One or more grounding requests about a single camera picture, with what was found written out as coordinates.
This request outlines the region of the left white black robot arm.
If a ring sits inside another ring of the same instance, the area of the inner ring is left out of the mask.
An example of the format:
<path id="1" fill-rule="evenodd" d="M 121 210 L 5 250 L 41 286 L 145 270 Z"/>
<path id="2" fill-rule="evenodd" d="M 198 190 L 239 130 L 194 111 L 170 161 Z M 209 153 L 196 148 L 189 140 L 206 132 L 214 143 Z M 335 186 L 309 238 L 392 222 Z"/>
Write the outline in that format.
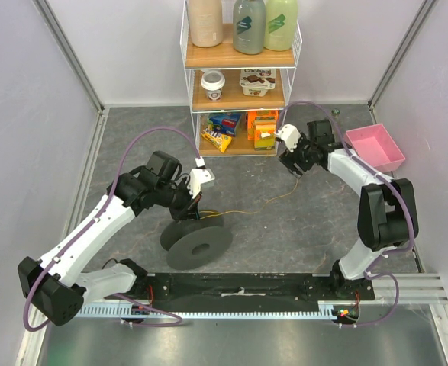
<path id="1" fill-rule="evenodd" d="M 18 265 L 24 313 L 36 307 L 51 323 L 68 323 L 83 305 L 105 297 L 126 295 L 138 300 L 150 293 L 148 273 L 126 258 L 110 268 L 84 272 L 108 240 L 144 210 L 165 207 L 175 221 L 197 219 L 201 190 L 214 180 L 203 159 L 181 178 L 180 161 L 154 152 L 146 165 L 119 175 L 95 209 L 57 246 L 39 259 Z"/>

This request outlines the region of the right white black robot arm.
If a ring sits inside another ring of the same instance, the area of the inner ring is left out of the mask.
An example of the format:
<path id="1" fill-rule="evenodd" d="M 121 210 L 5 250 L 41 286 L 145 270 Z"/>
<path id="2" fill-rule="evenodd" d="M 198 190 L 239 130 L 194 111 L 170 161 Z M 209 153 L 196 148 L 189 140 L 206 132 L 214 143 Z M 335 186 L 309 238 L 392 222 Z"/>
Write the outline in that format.
<path id="1" fill-rule="evenodd" d="M 307 133 L 292 124 L 276 131 L 276 140 L 285 147 L 280 162 L 297 177 L 320 166 L 359 196 L 359 238 L 334 263 L 328 283 L 334 298 L 346 300 L 356 292 L 356 282 L 369 277 L 379 258 L 400 246 L 414 245 L 419 232 L 414 186 L 406 178 L 387 176 L 362 160 L 344 141 L 337 142 L 330 121 L 313 121 L 307 126 Z"/>

